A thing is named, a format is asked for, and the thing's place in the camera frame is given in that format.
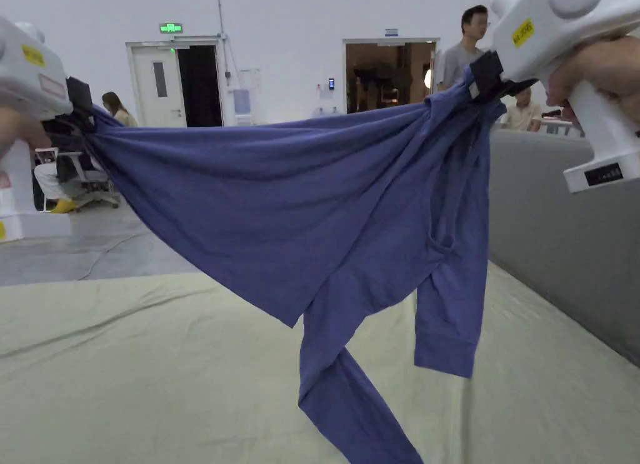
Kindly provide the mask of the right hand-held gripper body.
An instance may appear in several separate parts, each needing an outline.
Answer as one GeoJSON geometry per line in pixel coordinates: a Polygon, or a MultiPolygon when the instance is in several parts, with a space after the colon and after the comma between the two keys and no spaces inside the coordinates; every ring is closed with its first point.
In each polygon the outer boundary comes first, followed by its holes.
{"type": "MultiPolygon", "coordinates": [[[[471,64],[474,82],[539,81],[575,48],[627,35],[639,26],[639,0],[491,0],[498,18],[492,48],[471,64]]],[[[570,192],[639,178],[639,133],[622,112],[588,82],[569,103],[589,141],[589,162],[564,171],[570,192]]]]}

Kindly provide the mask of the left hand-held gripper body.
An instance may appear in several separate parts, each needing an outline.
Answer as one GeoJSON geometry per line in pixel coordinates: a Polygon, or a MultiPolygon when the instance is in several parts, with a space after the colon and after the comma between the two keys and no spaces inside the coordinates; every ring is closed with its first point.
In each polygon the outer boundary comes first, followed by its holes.
{"type": "MultiPolygon", "coordinates": [[[[89,85],[66,75],[62,60],[31,24],[1,18],[1,105],[74,129],[74,113],[94,113],[89,85]]],[[[29,146],[17,141],[1,159],[1,242],[66,238],[71,218],[37,210],[29,146]]]]}

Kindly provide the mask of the person's left hand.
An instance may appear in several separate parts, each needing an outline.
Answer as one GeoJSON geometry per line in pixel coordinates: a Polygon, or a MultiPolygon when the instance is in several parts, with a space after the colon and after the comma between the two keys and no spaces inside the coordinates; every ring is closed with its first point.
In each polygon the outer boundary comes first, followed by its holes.
{"type": "Polygon", "coordinates": [[[26,143],[32,151],[52,146],[41,121],[10,108],[1,108],[1,159],[17,141],[26,143]]]}

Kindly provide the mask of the person's right hand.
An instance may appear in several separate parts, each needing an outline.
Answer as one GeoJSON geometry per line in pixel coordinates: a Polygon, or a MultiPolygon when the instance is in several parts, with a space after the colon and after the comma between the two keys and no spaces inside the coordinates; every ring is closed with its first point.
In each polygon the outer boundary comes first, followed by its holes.
{"type": "Polygon", "coordinates": [[[598,41],[568,56],[550,75],[546,103],[562,108],[565,119],[579,124],[569,96],[586,81],[613,103],[639,132],[639,38],[598,41]]]}

